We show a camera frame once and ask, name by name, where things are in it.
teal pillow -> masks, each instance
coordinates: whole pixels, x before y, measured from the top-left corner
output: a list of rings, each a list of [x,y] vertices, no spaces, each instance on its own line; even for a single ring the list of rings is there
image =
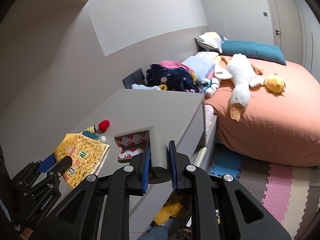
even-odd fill
[[[279,46],[276,45],[271,45],[271,44],[264,44],[264,43],[259,43],[259,42],[255,42],[255,41],[225,41],[226,43],[239,43],[239,44],[244,44],[244,45],[256,45],[258,47],[267,47],[270,49],[274,49],[277,51],[281,52],[281,49]]]
[[[233,56],[234,54],[243,54],[248,58],[262,59],[270,62],[287,65],[281,50],[274,49],[274,45],[262,46],[262,43],[255,44],[240,44],[225,41],[221,44],[223,56]]]

small orange plush toy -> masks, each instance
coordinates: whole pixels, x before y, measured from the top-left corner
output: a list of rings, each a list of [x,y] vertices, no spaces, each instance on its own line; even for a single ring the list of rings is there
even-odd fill
[[[277,73],[268,76],[264,82],[265,85],[274,95],[277,95],[284,91],[285,82],[282,77],[280,77]]]

yellow snack bag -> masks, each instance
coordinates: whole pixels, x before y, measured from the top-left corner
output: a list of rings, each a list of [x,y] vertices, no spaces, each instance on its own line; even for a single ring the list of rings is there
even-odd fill
[[[72,158],[72,166],[63,174],[64,180],[74,189],[89,174],[98,174],[109,152],[109,145],[78,133],[68,133],[54,150],[61,160]]]

gray dresser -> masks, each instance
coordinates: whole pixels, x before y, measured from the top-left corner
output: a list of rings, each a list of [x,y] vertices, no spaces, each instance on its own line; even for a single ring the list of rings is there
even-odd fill
[[[119,133],[155,126],[166,142],[174,140],[177,151],[189,156],[191,162],[206,169],[211,159],[215,138],[215,119],[210,133],[205,132],[204,95],[173,91],[120,89],[97,107],[73,131],[80,132],[108,119],[110,127],[105,136],[110,151],[99,177],[112,174],[127,165],[119,163],[114,136]],[[63,196],[70,192],[66,183],[60,184]],[[143,197],[130,197],[130,239],[137,239],[145,231],[172,192],[171,181],[149,185]]]

light blue pillow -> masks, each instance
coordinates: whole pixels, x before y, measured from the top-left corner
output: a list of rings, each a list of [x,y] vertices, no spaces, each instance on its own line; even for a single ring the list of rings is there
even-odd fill
[[[197,81],[200,83],[203,82],[204,78],[209,75],[215,66],[213,60],[201,56],[190,56],[182,64],[195,72]]]
[[[225,41],[222,43],[223,56],[233,56],[234,54],[241,53],[248,58],[262,59],[270,62],[279,63],[281,65],[287,65],[284,56],[278,46],[262,44],[247,44],[232,43],[232,41]]]

